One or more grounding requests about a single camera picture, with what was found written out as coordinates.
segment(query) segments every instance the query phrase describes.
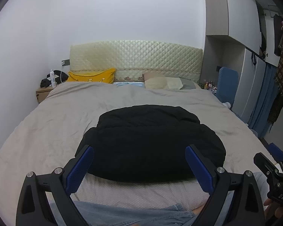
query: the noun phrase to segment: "quilted headboard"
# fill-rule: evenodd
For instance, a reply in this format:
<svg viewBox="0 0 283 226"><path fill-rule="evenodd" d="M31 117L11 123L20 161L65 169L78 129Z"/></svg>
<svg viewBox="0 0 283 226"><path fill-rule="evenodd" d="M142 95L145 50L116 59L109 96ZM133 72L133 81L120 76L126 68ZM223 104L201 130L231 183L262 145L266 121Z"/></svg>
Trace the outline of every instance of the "quilted headboard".
<svg viewBox="0 0 283 226"><path fill-rule="evenodd" d="M115 81L141 81L145 72L199 81L202 49L147 40L99 41L71 46L70 69L102 71L116 68Z"/></svg>

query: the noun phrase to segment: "person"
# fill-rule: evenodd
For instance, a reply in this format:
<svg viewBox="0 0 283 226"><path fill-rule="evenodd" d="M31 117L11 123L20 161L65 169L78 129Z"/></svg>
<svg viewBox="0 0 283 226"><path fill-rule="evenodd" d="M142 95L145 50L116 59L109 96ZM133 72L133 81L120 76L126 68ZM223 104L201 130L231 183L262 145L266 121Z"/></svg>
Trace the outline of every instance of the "person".
<svg viewBox="0 0 283 226"><path fill-rule="evenodd" d="M262 172L254 173L260 196L264 201L265 215L270 211L272 200L267 198L269 185L266 182L266 176ZM229 191L215 223L215 226L221 226L225 220L230 207L233 191ZM204 205L189 211L180 204L172 205L163 209L129 209L113 207L108 205L99 205L89 202L74 201L77 209L89 225L92 226L191 226L195 221ZM53 215L59 226L66 226L56 204L50 203ZM275 216L280 218L283 215L283 207L275 211Z"/></svg>

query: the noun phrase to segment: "blue gripper pad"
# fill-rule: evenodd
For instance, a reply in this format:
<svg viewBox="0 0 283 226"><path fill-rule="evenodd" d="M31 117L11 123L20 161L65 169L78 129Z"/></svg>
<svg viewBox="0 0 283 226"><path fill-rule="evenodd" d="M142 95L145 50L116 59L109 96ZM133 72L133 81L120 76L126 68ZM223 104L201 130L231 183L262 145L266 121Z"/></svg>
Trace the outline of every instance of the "blue gripper pad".
<svg viewBox="0 0 283 226"><path fill-rule="evenodd" d="M78 188L87 173L94 158L94 151L92 147L88 147L81 155L73 169L66 178L66 185L64 186L66 194L69 196L78 191Z"/></svg>
<svg viewBox="0 0 283 226"><path fill-rule="evenodd" d="M283 161L283 151L277 145L271 143L267 146L267 150L277 162Z"/></svg>
<svg viewBox="0 0 283 226"><path fill-rule="evenodd" d="M214 192L213 177L206 166L202 163L191 146L186 147L185 155L186 161L198 180L202 190L212 195Z"/></svg>

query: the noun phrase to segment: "yellow pillow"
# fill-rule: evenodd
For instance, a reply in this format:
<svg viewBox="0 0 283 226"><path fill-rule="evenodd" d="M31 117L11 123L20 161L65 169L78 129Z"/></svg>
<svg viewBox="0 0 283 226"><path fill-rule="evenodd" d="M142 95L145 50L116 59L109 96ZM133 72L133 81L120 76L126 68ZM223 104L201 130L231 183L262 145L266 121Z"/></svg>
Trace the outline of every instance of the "yellow pillow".
<svg viewBox="0 0 283 226"><path fill-rule="evenodd" d="M68 82L104 82L113 83L115 68L105 70L103 72L87 72L81 74L75 74L69 71Z"/></svg>

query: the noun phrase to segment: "folded black puffer jacket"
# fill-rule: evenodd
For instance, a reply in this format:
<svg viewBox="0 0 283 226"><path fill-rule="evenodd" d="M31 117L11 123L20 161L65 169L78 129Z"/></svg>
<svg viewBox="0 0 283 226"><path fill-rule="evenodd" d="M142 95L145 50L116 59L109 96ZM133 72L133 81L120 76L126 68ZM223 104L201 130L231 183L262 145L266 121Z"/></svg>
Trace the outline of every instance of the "folded black puffer jacket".
<svg viewBox="0 0 283 226"><path fill-rule="evenodd" d="M90 145L88 173L119 182L166 182L193 177L185 148L194 144L216 167L225 148L196 115L182 107L140 105L102 114L83 136L76 154Z"/></svg>

